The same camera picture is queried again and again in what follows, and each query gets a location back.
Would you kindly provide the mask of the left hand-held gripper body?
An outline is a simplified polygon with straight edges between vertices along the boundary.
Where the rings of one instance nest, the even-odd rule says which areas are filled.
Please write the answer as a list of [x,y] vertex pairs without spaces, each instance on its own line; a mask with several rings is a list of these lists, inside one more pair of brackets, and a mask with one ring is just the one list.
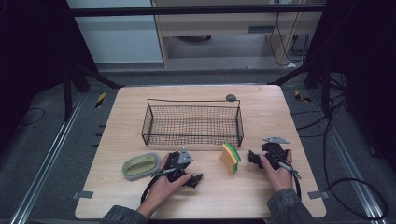
[[185,148],[174,151],[169,154],[163,167],[163,174],[167,176],[169,182],[174,182],[186,174],[185,169],[192,161],[192,156]]

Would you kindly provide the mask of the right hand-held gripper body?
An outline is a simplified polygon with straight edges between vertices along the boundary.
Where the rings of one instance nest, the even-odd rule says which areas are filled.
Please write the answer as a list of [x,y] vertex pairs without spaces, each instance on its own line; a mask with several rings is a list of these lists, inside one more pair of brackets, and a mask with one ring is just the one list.
[[288,144],[289,141],[279,136],[264,137],[263,141],[262,150],[265,152],[265,157],[272,168],[277,170],[282,167],[289,170],[290,167],[287,165],[288,151],[281,146],[282,144]]

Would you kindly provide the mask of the green and yellow sponge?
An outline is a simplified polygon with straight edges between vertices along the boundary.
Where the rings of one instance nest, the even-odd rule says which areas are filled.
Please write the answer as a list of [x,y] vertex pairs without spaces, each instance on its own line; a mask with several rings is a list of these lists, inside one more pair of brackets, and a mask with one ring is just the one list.
[[235,148],[229,144],[224,143],[222,145],[222,153],[220,155],[220,160],[223,162],[227,171],[233,175],[237,172],[238,163],[241,161],[241,158]]

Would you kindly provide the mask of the black wire mesh basket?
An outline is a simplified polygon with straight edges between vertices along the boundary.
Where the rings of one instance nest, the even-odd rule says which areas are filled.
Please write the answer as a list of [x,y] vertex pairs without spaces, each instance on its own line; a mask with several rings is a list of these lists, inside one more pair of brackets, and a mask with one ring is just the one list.
[[244,128],[240,101],[147,99],[141,136],[146,145],[240,147]]

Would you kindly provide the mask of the green soap dish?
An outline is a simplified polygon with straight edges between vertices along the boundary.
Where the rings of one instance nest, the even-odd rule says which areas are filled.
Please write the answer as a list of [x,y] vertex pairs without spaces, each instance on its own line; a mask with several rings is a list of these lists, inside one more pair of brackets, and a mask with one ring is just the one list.
[[129,181],[135,181],[158,171],[161,158],[157,153],[147,153],[133,157],[122,165],[123,176]]

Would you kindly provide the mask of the person's right hand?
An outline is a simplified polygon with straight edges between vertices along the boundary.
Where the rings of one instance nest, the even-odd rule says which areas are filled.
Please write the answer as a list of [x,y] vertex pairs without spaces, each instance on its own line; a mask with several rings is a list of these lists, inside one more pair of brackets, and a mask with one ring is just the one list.
[[266,173],[267,179],[274,192],[279,192],[283,189],[293,189],[292,174],[285,168],[278,168],[274,170],[268,159],[260,155],[260,160],[263,170]]

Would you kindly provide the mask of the person's left hand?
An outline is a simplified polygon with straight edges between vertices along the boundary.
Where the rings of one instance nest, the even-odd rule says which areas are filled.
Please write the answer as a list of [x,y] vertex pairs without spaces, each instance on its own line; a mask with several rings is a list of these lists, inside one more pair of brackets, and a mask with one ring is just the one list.
[[145,219],[149,219],[190,178],[190,174],[184,174],[179,179],[170,182],[165,175],[160,176],[148,191],[145,201],[136,211],[142,214]]

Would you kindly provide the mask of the yellow black tape strip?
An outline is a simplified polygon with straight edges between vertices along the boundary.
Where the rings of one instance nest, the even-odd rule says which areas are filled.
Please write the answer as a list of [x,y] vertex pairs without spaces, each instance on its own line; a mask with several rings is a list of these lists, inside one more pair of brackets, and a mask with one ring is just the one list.
[[98,96],[98,99],[97,99],[97,101],[95,103],[95,108],[101,107],[101,105],[103,104],[103,101],[105,100],[105,98],[106,98],[106,92],[103,91]]
[[300,100],[302,102],[306,102],[306,103],[312,102],[311,98],[303,97],[298,90],[294,90],[294,97],[295,99]]

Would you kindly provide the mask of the black metal stand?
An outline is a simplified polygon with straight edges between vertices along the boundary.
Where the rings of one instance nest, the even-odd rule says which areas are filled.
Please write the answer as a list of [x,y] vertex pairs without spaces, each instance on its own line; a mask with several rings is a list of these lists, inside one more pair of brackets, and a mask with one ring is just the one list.
[[123,85],[117,84],[79,63],[68,63],[62,72],[64,87],[64,121],[68,121],[73,112],[71,85],[74,85],[78,92],[87,92],[91,87],[85,76],[92,77],[112,89],[123,88]]
[[325,59],[308,60],[302,66],[294,69],[285,76],[269,82],[269,85],[281,86],[287,81],[307,72],[308,75],[304,80],[307,88],[314,88],[321,82],[321,107],[326,114],[330,113],[330,64]]

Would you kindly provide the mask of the dark curtain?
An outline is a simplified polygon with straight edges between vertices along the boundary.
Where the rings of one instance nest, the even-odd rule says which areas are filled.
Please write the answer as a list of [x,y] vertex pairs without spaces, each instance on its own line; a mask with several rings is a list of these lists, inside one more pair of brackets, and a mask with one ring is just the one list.
[[33,97],[63,82],[64,62],[50,41],[55,33],[70,57],[96,71],[77,22],[50,15],[66,0],[0,0],[0,151],[21,124]]
[[396,173],[396,0],[326,0],[309,57],[346,75],[347,96],[373,148]]

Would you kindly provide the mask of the light wooden desk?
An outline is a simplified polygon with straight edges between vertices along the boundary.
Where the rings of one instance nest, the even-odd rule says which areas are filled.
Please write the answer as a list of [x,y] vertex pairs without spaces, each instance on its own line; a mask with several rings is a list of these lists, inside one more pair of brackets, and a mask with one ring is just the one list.
[[[235,5],[314,5],[326,0],[150,0],[155,7],[235,6]],[[312,35],[321,18],[319,12],[230,13],[157,15],[162,54],[176,36],[264,34],[277,63],[284,63],[296,35]]]

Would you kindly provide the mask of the white cabinet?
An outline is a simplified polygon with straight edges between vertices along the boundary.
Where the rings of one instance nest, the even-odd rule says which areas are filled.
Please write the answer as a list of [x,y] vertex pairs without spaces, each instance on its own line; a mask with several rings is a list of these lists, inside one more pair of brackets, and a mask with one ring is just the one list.
[[[150,0],[66,0],[71,9],[151,7]],[[161,63],[153,16],[76,17],[97,64]]]

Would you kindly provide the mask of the black horizontal bar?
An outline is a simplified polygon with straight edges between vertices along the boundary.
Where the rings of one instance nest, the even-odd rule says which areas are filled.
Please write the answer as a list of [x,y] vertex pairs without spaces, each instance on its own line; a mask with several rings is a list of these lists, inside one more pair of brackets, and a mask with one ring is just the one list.
[[123,7],[123,8],[79,8],[65,13],[75,17],[100,16],[146,16],[230,13],[277,13],[277,12],[320,12],[326,5],[250,5],[250,6],[188,6],[188,7]]

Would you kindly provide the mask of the grey table bracket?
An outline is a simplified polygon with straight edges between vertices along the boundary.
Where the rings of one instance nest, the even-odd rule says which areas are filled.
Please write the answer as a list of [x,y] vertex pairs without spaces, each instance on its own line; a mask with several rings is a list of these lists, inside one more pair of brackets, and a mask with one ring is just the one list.
[[314,199],[329,199],[330,198],[330,194],[327,191],[310,191],[308,192],[308,197],[311,200]]
[[93,191],[78,191],[78,192],[74,192],[72,195],[72,199],[80,199],[80,198],[85,198],[85,199],[91,199],[93,195]]

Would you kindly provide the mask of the metal floor rail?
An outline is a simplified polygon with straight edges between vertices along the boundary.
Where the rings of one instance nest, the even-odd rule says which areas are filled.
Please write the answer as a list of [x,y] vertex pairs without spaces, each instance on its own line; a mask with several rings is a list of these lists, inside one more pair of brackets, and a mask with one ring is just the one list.
[[374,192],[363,182],[357,182],[357,180],[363,180],[362,174],[347,152],[346,146],[344,145],[339,133],[334,127],[330,126],[329,121],[326,121],[326,126],[327,129],[325,131],[325,137],[332,141],[334,150],[337,153],[347,176],[353,179],[351,184],[357,193],[367,217],[371,219],[372,224],[388,224],[388,221],[385,218],[385,209],[380,207],[380,204],[375,199]]
[[48,179],[50,171],[64,146],[64,142],[69,135],[71,128],[73,127],[85,96],[85,93],[77,94],[76,101],[72,105],[72,112],[69,118],[63,122],[59,132],[51,144],[51,147],[49,148],[45,159],[41,163],[32,184],[25,193],[23,200],[13,214],[9,224],[25,224],[28,217],[30,216],[31,211],[35,206],[36,200]]

